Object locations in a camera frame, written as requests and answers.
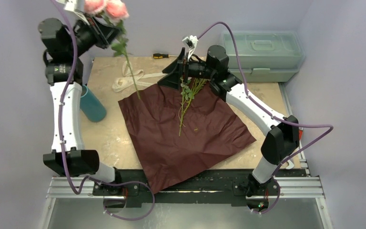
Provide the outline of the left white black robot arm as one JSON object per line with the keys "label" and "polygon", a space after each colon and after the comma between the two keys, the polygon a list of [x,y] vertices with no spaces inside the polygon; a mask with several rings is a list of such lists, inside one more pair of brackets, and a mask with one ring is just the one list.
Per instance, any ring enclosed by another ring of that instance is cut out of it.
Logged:
{"label": "left white black robot arm", "polygon": [[121,29],[89,17],[77,20],[73,27],[48,18],[39,23],[38,30],[46,47],[43,60],[55,125],[51,152],[43,155],[43,163],[61,176],[89,175],[105,183],[111,195],[118,195],[123,189],[119,171],[100,162],[98,152],[85,149],[82,140],[80,100],[84,84],[79,57],[92,46],[107,48]]}

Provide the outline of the mauve rose leafy stem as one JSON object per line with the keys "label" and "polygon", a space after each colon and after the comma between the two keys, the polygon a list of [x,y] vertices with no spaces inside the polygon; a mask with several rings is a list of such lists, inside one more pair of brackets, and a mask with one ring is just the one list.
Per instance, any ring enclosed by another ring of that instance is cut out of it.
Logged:
{"label": "mauve rose leafy stem", "polygon": [[192,78],[190,86],[193,87],[192,88],[193,97],[192,97],[191,101],[189,102],[187,110],[188,110],[189,106],[191,105],[191,102],[195,99],[195,96],[203,89],[203,87],[206,85],[207,82],[208,82],[208,80],[206,80],[206,79]]}

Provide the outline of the dark maroon wrapping paper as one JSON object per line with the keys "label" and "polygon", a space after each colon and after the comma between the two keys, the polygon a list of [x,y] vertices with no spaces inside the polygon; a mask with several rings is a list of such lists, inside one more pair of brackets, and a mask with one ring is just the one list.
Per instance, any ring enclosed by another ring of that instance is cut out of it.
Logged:
{"label": "dark maroon wrapping paper", "polygon": [[140,98],[132,94],[119,106],[153,193],[198,175],[255,142],[239,116],[209,85],[186,111],[181,136],[180,92],[154,84],[139,93]]}

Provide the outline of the cream printed ribbon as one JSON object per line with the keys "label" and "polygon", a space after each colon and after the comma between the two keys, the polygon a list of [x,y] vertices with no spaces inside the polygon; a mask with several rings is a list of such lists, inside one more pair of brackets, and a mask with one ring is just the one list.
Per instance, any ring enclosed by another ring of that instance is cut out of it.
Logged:
{"label": "cream printed ribbon", "polygon": [[118,93],[132,85],[149,87],[153,85],[153,83],[144,82],[142,81],[142,79],[155,78],[161,76],[164,76],[164,74],[163,73],[145,74],[143,69],[135,71],[128,64],[128,62],[125,61],[122,66],[122,77],[116,77],[114,79],[114,82],[112,84],[112,90],[115,93]]}

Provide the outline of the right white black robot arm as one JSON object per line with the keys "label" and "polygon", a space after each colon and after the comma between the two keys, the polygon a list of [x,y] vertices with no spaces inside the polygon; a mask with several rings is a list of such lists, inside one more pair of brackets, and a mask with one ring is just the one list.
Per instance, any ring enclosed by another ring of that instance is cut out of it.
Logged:
{"label": "right white black robot arm", "polygon": [[179,56],[162,73],[159,86],[182,89],[190,77],[209,80],[211,91],[226,103],[233,105],[246,115],[265,136],[261,146],[262,158],[249,176],[248,187],[254,194],[267,188],[275,170],[299,147],[298,119],[293,115],[285,117],[275,111],[248,89],[239,77],[228,70],[229,57],[225,48],[212,45],[206,59],[194,61],[182,48]]}

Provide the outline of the large pink rose stem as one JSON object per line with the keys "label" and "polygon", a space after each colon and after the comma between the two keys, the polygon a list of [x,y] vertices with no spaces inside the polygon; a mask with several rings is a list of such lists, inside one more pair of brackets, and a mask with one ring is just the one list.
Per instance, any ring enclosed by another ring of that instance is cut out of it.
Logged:
{"label": "large pink rose stem", "polygon": [[[117,42],[111,44],[111,49],[114,51],[114,56],[124,56],[128,64],[131,62],[127,52],[127,32],[124,27],[124,20],[129,17],[127,6],[121,0],[86,0],[84,12],[90,16],[101,17],[107,25],[114,25],[121,29],[121,33],[117,36]],[[137,86],[134,86],[138,98],[140,93]]]}

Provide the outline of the small pink rose stem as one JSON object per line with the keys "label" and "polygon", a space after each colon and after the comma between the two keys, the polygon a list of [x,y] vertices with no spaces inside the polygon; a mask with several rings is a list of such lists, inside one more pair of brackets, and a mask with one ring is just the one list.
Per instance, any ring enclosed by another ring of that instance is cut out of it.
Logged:
{"label": "small pink rose stem", "polygon": [[179,117],[179,134],[178,136],[181,136],[181,132],[182,132],[182,127],[185,127],[185,125],[183,124],[183,119],[184,119],[184,115],[185,112],[187,110],[187,107],[189,105],[189,102],[191,101],[192,97],[193,97],[193,92],[192,92],[192,86],[191,85],[191,81],[192,78],[189,77],[187,79],[187,81],[185,82],[183,80],[183,78],[181,78],[181,92],[180,95],[182,96],[182,101],[181,101],[181,108],[179,110],[178,113],[178,117]]}

